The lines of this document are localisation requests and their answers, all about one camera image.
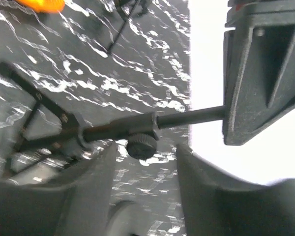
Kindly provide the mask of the small black tripod stand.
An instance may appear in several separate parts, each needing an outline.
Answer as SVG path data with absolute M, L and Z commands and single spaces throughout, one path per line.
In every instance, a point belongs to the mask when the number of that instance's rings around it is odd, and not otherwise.
M 113 48 L 116 46 L 117 41 L 119 40 L 126 25 L 129 23 L 129 19 L 133 16 L 134 11 L 137 8 L 137 6 L 140 6 L 142 8 L 141 11 L 136 14 L 136 17 L 140 18 L 140 17 L 148 14 L 148 8 L 152 4 L 152 1 L 151 0 L 115 0 L 114 4 L 115 4 L 116 10 L 117 10 L 119 16 L 123 20 L 123 23 L 122 23 L 120 29 L 118 30 L 118 33 L 116 34 L 116 36 L 114 36 L 113 41 L 110 43 L 110 45 L 106 49 L 106 53 L 108 55 L 111 54 Z M 128 14 L 123 10 L 124 6 L 130 6 L 130 11 Z

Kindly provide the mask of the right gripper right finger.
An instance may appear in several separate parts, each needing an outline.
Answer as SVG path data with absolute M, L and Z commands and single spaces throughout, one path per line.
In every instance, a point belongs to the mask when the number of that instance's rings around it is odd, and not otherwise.
M 270 186 L 237 179 L 176 148 L 177 174 L 189 236 L 295 236 L 295 178 Z

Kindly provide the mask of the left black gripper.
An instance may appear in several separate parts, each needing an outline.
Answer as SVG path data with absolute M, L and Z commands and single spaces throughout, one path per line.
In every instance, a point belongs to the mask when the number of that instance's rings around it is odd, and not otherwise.
M 240 146 L 295 109 L 295 0 L 231 0 L 224 34 L 224 143 Z

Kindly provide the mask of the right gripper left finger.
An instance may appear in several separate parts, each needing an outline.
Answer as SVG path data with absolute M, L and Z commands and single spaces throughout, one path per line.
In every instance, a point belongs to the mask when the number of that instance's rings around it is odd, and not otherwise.
M 104 235 L 117 152 L 111 142 L 46 183 L 0 178 L 0 236 Z

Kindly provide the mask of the orange microphone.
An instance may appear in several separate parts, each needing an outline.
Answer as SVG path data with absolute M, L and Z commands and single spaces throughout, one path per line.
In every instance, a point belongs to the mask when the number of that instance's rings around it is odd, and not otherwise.
M 59 13 L 65 7 L 64 0 L 16 0 L 16 2 L 38 13 Z

